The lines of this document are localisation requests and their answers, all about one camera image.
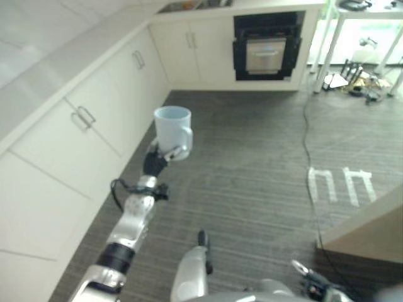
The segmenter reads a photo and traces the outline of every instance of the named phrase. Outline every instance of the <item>oven handle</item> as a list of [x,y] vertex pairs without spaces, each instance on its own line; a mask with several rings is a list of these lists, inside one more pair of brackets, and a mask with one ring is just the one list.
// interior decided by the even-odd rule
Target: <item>oven handle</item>
[[278,50],[270,50],[269,52],[255,52],[256,57],[271,57],[272,55],[278,55]]

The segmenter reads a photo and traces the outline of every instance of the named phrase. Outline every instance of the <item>white cabinet door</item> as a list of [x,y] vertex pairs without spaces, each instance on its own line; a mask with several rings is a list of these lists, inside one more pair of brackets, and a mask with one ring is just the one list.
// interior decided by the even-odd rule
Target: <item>white cabinet door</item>
[[48,301],[58,280],[55,262],[0,251],[0,301]]
[[169,81],[198,82],[197,62],[188,22],[164,22],[150,27]]
[[232,54],[234,21],[231,17],[190,22],[200,81],[212,84],[235,82]]
[[127,152],[127,139],[133,133],[127,118],[128,108],[108,76],[105,65],[92,73],[66,96],[78,112],[92,124],[119,155]]
[[[116,100],[116,102],[120,108],[116,109],[114,120],[112,120],[113,115],[103,117],[106,119],[110,118],[110,121],[113,123],[109,125],[110,129],[103,131],[117,136],[114,138],[105,138],[119,150],[124,164],[132,156],[145,133],[144,120],[146,116],[144,116],[142,108],[145,100],[142,95],[143,88],[140,85],[142,75],[136,64],[137,62],[131,45],[123,47],[105,64],[109,81],[117,89],[119,100]],[[109,100],[104,100],[104,102],[112,106],[115,103]]]
[[93,202],[10,152],[0,183],[0,250],[57,260]]
[[11,152],[0,183],[0,301],[48,301],[96,204]]
[[73,112],[61,101],[11,150],[100,206],[111,179],[121,172],[120,159],[92,129],[80,130],[72,122]]
[[165,101],[169,92],[169,84],[148,29],[145,29],[134,39],[132,49],[142,62],[141,82],[138,89],[142,92],[142,105],[140,107],[146,118],[146,130],[153,120],[154,110]]

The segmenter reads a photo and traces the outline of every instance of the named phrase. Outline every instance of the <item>white mug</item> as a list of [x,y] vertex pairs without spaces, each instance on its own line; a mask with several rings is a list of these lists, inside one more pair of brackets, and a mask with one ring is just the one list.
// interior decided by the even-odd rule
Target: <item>white mug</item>
[[176,147],[182,147],[183,151],[173,160],[187,158],[193,147],[191,111],[179,106],[165,106],[155,110],[154,119],[161,152],[165,154]]

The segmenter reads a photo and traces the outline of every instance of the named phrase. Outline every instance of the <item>gray carpet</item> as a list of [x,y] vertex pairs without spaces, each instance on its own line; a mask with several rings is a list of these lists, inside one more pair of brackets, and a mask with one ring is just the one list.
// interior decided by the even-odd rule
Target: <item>gray carpet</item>
[[[305,176],[302,116],[309,99],[307,144],[312,166],[333,174],[338,201],[329,203],[326,183],[318,179],[321,228],[327,230],[356,213],[343,167],[372,173],[381,196],[403,181],[403,102],[389,99],[365,106],[341,92],[309,92],[307,76],[300,92],[179,92],[166,104],[192,110],[195,146],[189,159],[161,175],[171,186],[171,200],[158,204],[149,236],[128,275],[122,301],[169,301],[181,256],[205,228],[212,240],[214,274],[210,292],[242,290],[264,277],[277,279],[298,293],[300,276],[291,259],[343,283],[320,250]],[[122,177],[135,182],[154,129],[148,131]],[[356,181],[361,206],[369,197]],[[96,259],[120,213],[109,197],[78,248],[51,302],[66,301]],[[403,280],[402,266],[330,254],[361,296]]]

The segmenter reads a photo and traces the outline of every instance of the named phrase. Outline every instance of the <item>white tape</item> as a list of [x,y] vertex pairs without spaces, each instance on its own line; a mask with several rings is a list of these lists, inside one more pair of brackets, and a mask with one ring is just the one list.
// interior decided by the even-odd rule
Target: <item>white tape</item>
[[360,206],[358,202],[357,192],[355,191],[353,177],[360,177],[363,179],[365,189],[370,197],[371,202],[374,202],[377,199],[377,195],[375,194],[375,190],[373,189],[371,182],[372,173],[362,170],[350,171],[349,167],[343,168],[343,172],[344,178],[346,179],[348,194],[350,195],[350,202],[353,206]]
[[318,201],[316,176],[323,176],[326,178],[327,188],[329,190],[330,202],[337,203],[338,198],[336,196],[336,189],[334,187],[333,174],[329,170],[315,170],[313,167],[309,168],[308,180],[309,189],[311,192],[312,200],[314,203]]

